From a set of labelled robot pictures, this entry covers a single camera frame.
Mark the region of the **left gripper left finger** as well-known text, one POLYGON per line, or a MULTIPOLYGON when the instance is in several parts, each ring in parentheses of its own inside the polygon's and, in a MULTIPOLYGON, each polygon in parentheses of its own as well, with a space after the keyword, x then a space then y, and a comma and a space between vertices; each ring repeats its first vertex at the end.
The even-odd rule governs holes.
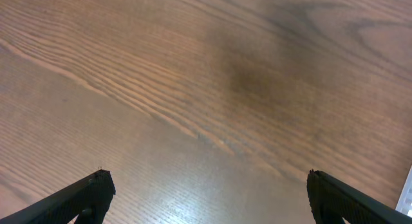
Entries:
POLYGON ((1 219, 2 224, 102 223, 116 193, 109 171, 100 169, 1 219))

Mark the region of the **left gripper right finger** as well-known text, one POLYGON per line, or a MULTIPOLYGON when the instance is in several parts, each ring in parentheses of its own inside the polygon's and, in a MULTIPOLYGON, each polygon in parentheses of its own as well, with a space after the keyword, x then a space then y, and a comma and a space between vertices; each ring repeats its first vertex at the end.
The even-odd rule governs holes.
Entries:
POLYGON ((307 192, 317 224, 411 224, 411 218, 323 171, 310 170, 307 192))

